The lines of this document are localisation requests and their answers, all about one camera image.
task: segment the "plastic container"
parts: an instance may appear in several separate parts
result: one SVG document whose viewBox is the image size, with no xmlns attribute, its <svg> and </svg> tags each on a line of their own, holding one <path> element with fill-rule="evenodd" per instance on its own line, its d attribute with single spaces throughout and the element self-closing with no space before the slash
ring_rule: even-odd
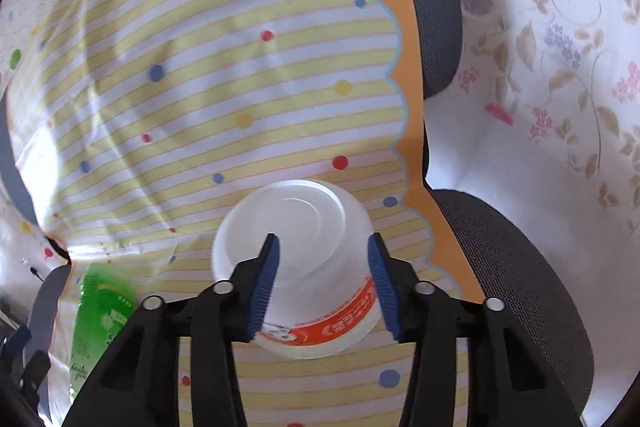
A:
<svg viewBox="0 0 640 427">
<path fill-rule="evenodd" d="M 135 311 L 135 302 L 130 281 L 115 267 L 103 263 L 89 266 L 82 279 L 71 345 L 71 400 Z"/>
<path fill-rule="evenodd" d="M 212 250 L 216 280 L 254 258 L 268 233 L 280 265 L 256 342 L 278 355 L 313 359 L 364 337 L 382 313 L 367 261 L 369 214 L 343 188 L 288 180 L 256 190 L 227 214 Z"/>
</svg>

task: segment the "yellow dot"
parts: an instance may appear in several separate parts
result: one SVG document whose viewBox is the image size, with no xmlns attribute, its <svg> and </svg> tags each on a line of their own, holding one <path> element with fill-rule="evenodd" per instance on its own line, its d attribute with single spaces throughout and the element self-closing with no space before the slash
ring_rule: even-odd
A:
<svg viewBox="0 0 640 427">
<path fill-rule="evenodd" d="M 334 84 L 334 91 L 336 94 L 339 94 L 340 96 L 346 96 L 351 92 L 352 89 L 353 89 L 353 86 L 351 86 L 351 83 L 346 80 L 338 80 Z"/>
<path fill-rule="evenodd" d="M 254 123 L 254 118 L 250 114 L 242 113 L 236 116 L 236 118 L 234 119 L 234 122 L 236 122 L 236 125 L 240 129 L 246 129 L 252 123 Z"/>
</svg>

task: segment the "green oval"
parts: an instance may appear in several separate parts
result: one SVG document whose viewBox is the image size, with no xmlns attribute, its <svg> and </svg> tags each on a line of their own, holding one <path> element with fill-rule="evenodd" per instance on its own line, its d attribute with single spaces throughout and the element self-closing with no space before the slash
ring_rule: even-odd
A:
<svg viewBox="0 0 640 427">
<path fill-rule="evenodd" d="M 21 58 L 22 58 L 22 53 L 20 53 L 20 50 L 15 50 L 11 54 L 11 58 L 9 59 L 9 67 L 12 70 L 15 70 L 15 68 L 18 67 L 18 62 L 20 62 Z"/>
</svg>

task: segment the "green plastic package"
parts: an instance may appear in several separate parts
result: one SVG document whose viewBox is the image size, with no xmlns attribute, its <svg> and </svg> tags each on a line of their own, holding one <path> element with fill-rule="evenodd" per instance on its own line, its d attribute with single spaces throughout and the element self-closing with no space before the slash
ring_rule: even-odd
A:
<svg viewBox="0 0 640 427">
<path fill-rule="evenodd" d="M 89 266 L 82 279 L 71 345 L 71 400 L 132 315 L 135 302 L 130 281 L 115 267 L 103 263 Z"/>
</svg>

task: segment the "orange label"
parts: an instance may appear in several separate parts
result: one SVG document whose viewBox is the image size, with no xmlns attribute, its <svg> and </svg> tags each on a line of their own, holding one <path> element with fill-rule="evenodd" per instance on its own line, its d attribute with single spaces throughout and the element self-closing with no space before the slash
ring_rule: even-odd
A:
<svg viewBox="0 0 640 427">
<path fill-rule="evenodd" d="M 353 330 L 376 302 L 376 289 L 369 277 L 364 286 L 347 304 L 318 322 L 287 328 L 265 323 L 260 334 L 270 341 L 288 346 L 316 346 L 332 341 Z"/>
</svg>

